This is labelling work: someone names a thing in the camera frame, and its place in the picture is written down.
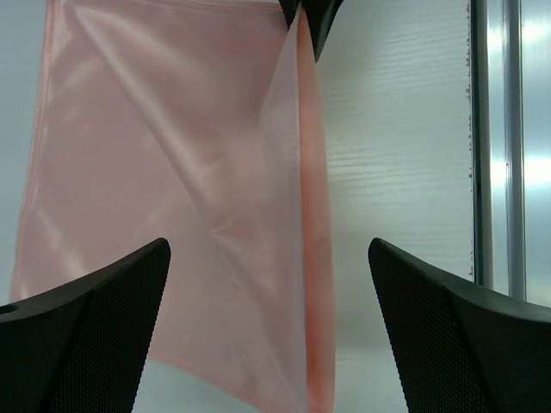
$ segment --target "fabric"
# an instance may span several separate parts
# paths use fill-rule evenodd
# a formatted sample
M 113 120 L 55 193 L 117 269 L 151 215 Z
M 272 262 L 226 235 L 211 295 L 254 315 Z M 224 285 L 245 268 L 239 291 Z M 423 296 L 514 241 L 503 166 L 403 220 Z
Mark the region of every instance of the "fabric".
M 334 298 L 306 17 L 196 0 L 48 0 L 12 300 L 157 237 L 150 357 L 267 413 L 329 413 Z

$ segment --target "pink cloth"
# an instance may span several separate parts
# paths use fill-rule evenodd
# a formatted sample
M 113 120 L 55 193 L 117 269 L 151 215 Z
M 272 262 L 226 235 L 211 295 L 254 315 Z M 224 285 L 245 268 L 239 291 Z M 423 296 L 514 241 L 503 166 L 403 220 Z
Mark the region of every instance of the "pink cloth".
M 156 237 L 150 356 L 267 413 L 330 413 L 334 298 L 303 14 L 197 0 L 48 0 L 12 300 Z

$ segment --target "ribbed black surface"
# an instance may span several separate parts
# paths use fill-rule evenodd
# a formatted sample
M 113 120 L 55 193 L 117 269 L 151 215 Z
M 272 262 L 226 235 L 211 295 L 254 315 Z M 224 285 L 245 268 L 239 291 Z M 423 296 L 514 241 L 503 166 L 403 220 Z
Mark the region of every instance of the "ribbed black surface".
M 381 240 L 369 263 L 409 411 L 493 411 L 445 289 Z
M 169 245 L 159 239 L 15 303 L 17 311 L 0 317 L 7 343 L 0 342 L 0 371 L 9 371 L 0 374 L 1 413 L 131 412 L 169 261 Z

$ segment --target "table surface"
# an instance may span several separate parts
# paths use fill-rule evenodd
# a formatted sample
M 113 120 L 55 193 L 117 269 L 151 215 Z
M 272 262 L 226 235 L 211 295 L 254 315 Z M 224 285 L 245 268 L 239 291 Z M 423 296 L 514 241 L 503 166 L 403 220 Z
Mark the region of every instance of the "table surface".
M 337 413 L 406 412 L 366 262 L 373 237 L 469 278 L 468 0 L 347 0 L 319 61 L 337 288 Z M 44 0 L 0 2 L 0 304 L 7 301 Z M 134 411 L 254 410 L 147 362 Z

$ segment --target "black clip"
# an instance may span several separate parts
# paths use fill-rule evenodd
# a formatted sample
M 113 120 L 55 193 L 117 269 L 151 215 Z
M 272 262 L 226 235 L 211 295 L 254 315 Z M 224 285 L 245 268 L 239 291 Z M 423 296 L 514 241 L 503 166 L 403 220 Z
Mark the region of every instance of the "black clip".
M 300 0 L 279 0 L 279 3 L 285 14 L 287 25 L 291 26 Z M 331 30 L 331 25 L 342 3 L 343 0 L 302 0 L 304 10 L 308 17 L 316 61 L 318 61 L 321 55 L 321 51 L 327 40 L 327 35 Z

